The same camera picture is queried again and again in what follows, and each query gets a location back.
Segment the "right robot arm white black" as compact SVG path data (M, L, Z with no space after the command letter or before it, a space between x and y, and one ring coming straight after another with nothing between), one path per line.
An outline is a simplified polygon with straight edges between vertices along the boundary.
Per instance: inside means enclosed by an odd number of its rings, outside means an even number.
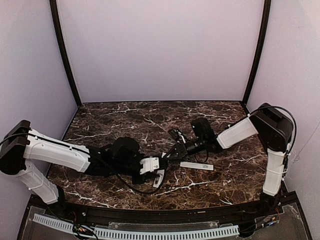
M281 198L282 181L288 169L289 155L296 141L297 123L285 108L262 104L246 117L215 134L206 118L191 122L195 139L185 140L178 129L169 130L176 144L163 158L167 161L183 160L201 151L218 154L233 145L258 135L267 154L267 167L262 192L259 197L260 211L276 208Z

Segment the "white battery cover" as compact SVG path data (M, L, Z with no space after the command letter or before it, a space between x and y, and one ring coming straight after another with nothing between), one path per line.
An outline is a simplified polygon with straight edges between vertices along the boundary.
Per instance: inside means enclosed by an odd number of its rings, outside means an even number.
M212 164L187 162L187 161L181 161L180 162L180 167L182 167L182 168L190 168L190 169L197 169L197 170L206 170L206 171L213 171L214 170L214 166Z

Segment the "white remote control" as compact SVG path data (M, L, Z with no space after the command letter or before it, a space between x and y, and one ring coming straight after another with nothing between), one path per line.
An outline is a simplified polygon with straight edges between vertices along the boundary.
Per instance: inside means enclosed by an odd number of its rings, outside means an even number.
M157 171L155 172L156 173L156 177L155 178L159 178L159 181L158 181L158 187L160 187L161 184L164 183L164 179L165 179L165 174L166 174L166 171L167 171L167 167L168 167L168 161L164 158L162 158L164 155L165 155L166 152L163 152L161 154L161 158L159 160L159 164L161 165L161 168L157 169Z

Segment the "small AAA battery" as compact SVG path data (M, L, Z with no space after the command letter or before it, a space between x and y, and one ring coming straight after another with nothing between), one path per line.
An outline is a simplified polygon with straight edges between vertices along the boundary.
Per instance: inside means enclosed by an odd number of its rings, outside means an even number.
M153 187L157 188L159 186L159 178L154 179Z

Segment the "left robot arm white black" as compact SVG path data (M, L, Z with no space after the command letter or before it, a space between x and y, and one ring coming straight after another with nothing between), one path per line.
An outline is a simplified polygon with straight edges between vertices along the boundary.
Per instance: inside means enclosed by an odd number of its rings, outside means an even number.
M63 202L64 192L51 183L32 160L99 177L122 174L141 178L159 166L158 158L141 155L139 144L130 137L121 137L101 148L75 145L39 133L27 120L19 122L0 146L0 171L17 177L47 205Z

